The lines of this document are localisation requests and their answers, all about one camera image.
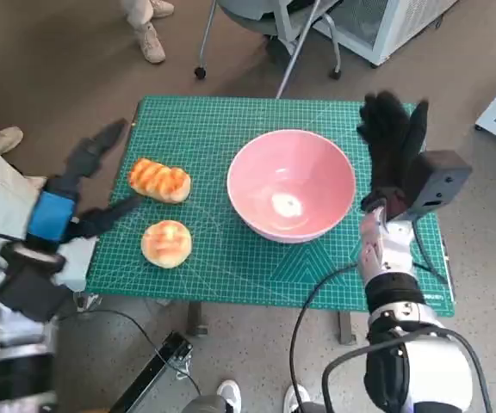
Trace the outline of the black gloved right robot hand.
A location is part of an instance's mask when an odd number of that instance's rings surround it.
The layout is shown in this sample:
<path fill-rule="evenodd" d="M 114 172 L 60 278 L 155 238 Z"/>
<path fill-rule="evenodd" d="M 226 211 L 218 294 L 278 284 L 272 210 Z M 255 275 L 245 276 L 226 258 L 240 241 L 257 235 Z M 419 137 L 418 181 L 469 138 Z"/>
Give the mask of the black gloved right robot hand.
<path fill-rule="evenodd" d="M 403 183 L 413 159 L 420 153 L 427 133 L 429 101 L 421 100 L 407 112 L 391 91 L 369 93 L 359 109 L 357 133 L 369 150 L 370 192 L 361 203 L 368 212 L 383 205 L 393 219 L 408 208 Z"/>

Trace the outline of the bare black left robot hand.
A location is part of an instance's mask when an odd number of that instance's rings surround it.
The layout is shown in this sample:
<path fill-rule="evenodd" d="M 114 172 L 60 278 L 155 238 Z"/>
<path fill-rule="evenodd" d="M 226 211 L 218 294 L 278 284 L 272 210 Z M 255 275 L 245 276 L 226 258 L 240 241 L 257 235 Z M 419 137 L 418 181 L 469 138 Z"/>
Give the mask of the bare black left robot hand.
<path fill-rule="evenodd" d="M 127 121 L 118 119 L 90 138 L 83 138 L 65 161 L 62 174 L 51 176 L 42 187 L 26 230 L 26 241 L 55 251 L 75 238 L 97 237 L 142 202 L 133 194 L 105 208 L 91 208 L 76 215 L 80 183 L 101 167 L 106 153 L 118 143 Z"/>

